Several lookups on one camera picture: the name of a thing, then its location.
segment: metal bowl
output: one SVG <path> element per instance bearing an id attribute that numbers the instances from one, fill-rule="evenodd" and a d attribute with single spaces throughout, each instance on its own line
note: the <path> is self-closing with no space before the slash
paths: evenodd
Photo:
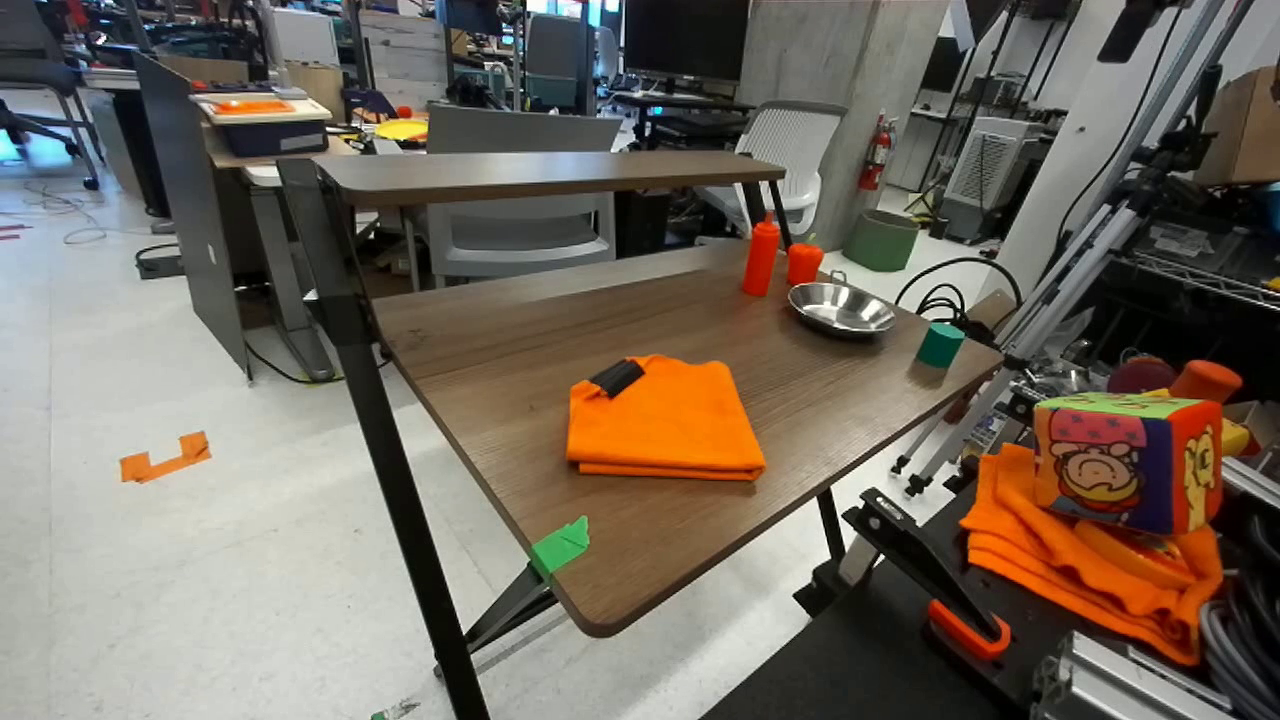
<path id="1" fill-rule="evenodd" d="M 810 279 L 788 293 L 792 313 L 833 334 L 883 334 L 897 309 L 840 279 Z"/>

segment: folded orange cloth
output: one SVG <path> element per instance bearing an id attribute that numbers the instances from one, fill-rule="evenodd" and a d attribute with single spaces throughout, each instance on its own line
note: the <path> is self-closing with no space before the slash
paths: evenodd
<path id="1" fill-rule="evenodd" d="M 731 371 L 719 359 L 642 354 L 644 376 L 608 397 L 569 386 L 569 462 L 588 474 L 755 479 L 755 443 Z"/>
<path id="2" fill-rule="evenodd" d="M 967 563 L 998 571 L 1115 634 L 1143 641 L 1177 665 L 1200 665 L 1200 605 L 1223 585 L 1212 529 L 1174 537 L 1189 585 L 1133 577 L 1068 518 L 1032 498 L 1038 452 L 984 456 L 967 529 Z"/>

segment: floor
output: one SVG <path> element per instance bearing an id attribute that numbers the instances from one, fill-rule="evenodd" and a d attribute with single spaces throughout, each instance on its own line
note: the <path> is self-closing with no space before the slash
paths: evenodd
<path id="1" fill-rule="evenodd" d="M 21 159 L 0 141 L 0 222 L 26 222 L 0 241 L 0 716 L 450 716 L 346 386 L 250 384 L 185 279 L 136 277 L 158 242 L 142 203 L 111 178 L 86 190 L 52 143 Z M 954 247 L 920 242 L 912 266 L 938 254 Z M 905 272 L 858 279 L 892 293 Z M 270 329 L 253 339 L 287 362 Z M 385 378 L 473 620 L 523 556 L 398 369 Z M 210 462 L 122 484 L 122 456 L 167 456 L 194 428 Z M 867 484 L 902 494 L 890 456 L 840 509 Z M 618 641 L 548 612 L 479 657 L 491 716 L 702 716 L 806 626 L 792 593 L 821 559 L 806 509 Z"/>

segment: wooden tabletop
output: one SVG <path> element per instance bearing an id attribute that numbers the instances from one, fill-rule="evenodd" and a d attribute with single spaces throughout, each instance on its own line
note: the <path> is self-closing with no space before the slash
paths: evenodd
<path id="1" fill-rule="evenodd" d="M 784 177 L 784 169 L 736 150 L 450 150 L 321 157 L 318 164 L 361 209 L 618 189 L 755 184 Z"/>
<path id="2" fill-rule="evenodd" d="M 799 329 L 780 283 L 770 299 L 736 283 L 731 242 L 378 299 L 399 371 L 521 543 L 592 518 L 592 547 L 552 579 L 592 634 L 622 633 L 998 369 L 998 352 L 964 343 L 950 376 L 920 376 L 915 316 L 847 343 Z M 770 470 L 755 484 L 575 474 L 569 384 L 635 352 L 725 359 Z"/>

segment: green tape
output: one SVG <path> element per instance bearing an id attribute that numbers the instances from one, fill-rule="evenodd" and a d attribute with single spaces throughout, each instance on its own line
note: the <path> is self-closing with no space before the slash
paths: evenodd
<path id="1" fill-rule="evenodd" d="M 588 547 L 592 547 L 592 525 L 588 516 L 581 516 L 574 525 L 559 525 L 546 541 L 538 541 L 530 556 L 541 577 L 556 577 L 559 567 L 581 559 Z"/>

